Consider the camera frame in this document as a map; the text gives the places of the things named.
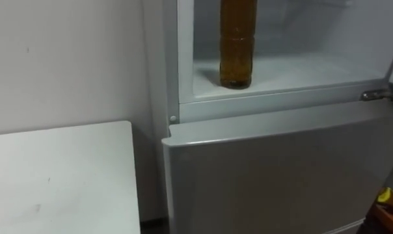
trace door hinge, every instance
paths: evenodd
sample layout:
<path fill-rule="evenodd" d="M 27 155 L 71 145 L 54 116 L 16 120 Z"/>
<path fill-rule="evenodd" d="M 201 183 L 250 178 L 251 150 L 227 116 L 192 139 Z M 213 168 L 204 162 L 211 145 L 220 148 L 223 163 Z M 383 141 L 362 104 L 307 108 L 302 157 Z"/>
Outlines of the door hinge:
<path fill-rule="evenodd" d="M 360 100 L 373 101 L 373 100 L 384 99 L 384 98 L 390 99 L 391 97 L 392 97 L 392 93 L 390 92 L 390 90 L 387 88 L 382 88 L 378 90 L 365 91 L 364 93 L 361 94 Z"/>

